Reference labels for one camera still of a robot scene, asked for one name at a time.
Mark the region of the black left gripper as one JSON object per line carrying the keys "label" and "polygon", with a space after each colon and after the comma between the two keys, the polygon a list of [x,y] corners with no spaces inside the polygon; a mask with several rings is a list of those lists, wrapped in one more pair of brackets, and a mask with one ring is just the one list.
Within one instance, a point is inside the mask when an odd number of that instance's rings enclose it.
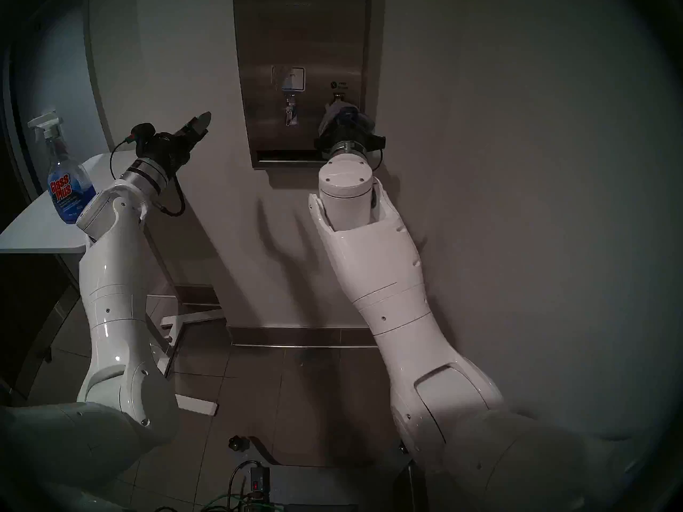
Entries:
{"label": "black left gripper", "polygon": [[192,144],[208,132],[211,119],[211,112],[206,111],[184,124],[180,135],[156,133],[143,145],[143,158],[154,161],[164,171],[177,171],[189,161]]}

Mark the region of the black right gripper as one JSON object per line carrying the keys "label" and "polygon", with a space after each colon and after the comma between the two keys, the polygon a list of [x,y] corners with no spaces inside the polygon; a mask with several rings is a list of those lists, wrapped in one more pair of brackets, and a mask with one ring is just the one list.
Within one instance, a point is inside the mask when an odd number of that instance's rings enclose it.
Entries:
{"label": "black right gripper", "polygon": [[366,156],[385,148],[386,138],[359,129],[333,129],[316,138],[316,150],[324,156],[360,154]]}

